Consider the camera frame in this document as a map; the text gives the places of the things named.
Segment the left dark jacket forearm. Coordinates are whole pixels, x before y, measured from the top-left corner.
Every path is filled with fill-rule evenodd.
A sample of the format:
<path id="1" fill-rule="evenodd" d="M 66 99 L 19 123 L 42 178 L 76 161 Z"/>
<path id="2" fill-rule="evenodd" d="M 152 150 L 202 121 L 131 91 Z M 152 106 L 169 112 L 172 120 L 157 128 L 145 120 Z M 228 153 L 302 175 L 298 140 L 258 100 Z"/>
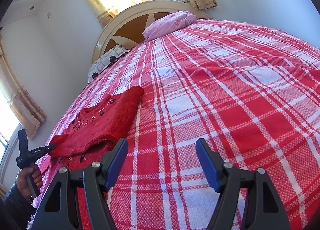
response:
<path id="1" fill-rule="evenodd" d="M 27 229 L 36 208 L 27 201 L 14 184 L 4 199 L 4 205 L 9 214 L 21 229 Z"/>

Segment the person's left hand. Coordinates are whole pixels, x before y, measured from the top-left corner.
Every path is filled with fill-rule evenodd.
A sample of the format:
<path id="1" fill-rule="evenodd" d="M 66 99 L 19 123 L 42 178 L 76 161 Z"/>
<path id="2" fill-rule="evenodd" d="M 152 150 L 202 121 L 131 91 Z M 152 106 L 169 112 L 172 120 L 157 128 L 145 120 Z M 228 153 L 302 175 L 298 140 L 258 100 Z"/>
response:
<path id="1" fill-rule="evenodd" d="M 33 181 L 39 189 L 43 186 L 42 175 L 38 165 L 34 164 L 31 167 L 21 169 L 16 177 L 16 186 L 27 202 L 30 202 L 31 192 L 27 184 L 27 177 L 31 175 Z"/>

